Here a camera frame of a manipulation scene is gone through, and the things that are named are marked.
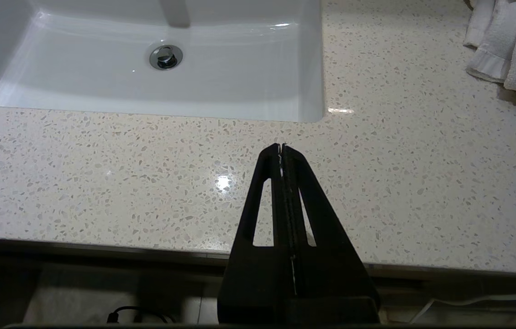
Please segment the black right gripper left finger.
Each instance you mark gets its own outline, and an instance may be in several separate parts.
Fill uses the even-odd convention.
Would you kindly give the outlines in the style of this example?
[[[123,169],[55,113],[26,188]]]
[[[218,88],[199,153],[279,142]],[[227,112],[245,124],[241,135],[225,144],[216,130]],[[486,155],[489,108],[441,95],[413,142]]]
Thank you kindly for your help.
[[[220,323],[281,323],[284,300],[294,294],[291,238],[281,146],[260,152],[217,298]],[[272,246],[253,243],[263,186],[271,181]]]

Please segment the white crumpled towel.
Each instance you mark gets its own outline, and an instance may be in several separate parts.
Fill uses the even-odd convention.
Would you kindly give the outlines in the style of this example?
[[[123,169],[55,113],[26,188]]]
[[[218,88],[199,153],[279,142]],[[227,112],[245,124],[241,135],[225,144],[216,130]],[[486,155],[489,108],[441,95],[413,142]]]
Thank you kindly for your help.
[[[468,0],[464,46],[475,50],[469,75],[516,92],[516,0]]]

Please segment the white ceramic sink basin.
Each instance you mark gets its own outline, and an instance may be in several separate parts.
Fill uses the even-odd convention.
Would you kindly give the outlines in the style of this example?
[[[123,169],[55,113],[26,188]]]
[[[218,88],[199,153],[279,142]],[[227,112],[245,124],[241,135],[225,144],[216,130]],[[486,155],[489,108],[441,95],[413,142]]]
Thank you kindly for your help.
[[[321,0],[0,0],[0,106],[317,122]]]

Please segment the chrome sink drain stopper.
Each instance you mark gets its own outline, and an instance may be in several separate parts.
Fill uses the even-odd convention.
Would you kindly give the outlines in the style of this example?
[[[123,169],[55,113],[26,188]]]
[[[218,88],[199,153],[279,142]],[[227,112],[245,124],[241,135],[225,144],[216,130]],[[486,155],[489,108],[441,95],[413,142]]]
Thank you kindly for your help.
[[[149,55],[149,64],[154,69],[167,71],[179,66],[184,59],[181,48],[172,44],[161,44]]]

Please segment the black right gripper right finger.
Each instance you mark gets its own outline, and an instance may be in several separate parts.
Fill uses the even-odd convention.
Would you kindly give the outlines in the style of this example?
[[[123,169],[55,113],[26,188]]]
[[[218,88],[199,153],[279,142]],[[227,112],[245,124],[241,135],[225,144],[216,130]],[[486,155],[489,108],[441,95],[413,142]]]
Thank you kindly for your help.
[[[378,323],[379,293],[305,156],[282,146],[294,323]]]

